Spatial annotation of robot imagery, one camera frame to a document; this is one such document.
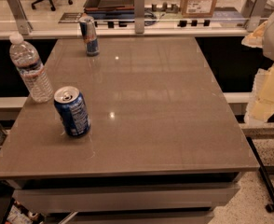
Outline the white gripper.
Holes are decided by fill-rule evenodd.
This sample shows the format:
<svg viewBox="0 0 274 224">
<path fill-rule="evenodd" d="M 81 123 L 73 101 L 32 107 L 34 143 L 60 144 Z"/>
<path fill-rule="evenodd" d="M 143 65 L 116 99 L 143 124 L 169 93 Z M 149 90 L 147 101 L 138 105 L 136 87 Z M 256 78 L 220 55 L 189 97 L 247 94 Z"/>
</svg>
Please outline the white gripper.
<svg viewBox="0 0 274 224">
<path fill-rule="evenodd" d="M 263 48 L 263 54 L 274 61 L 274 12 L 241 44 L 250 48 Z M 268 70 L 259 69 L 246 107 L 244 121 L 248 125 L 263 125 L 274 114 L 274 64 Z"/>
</svg>

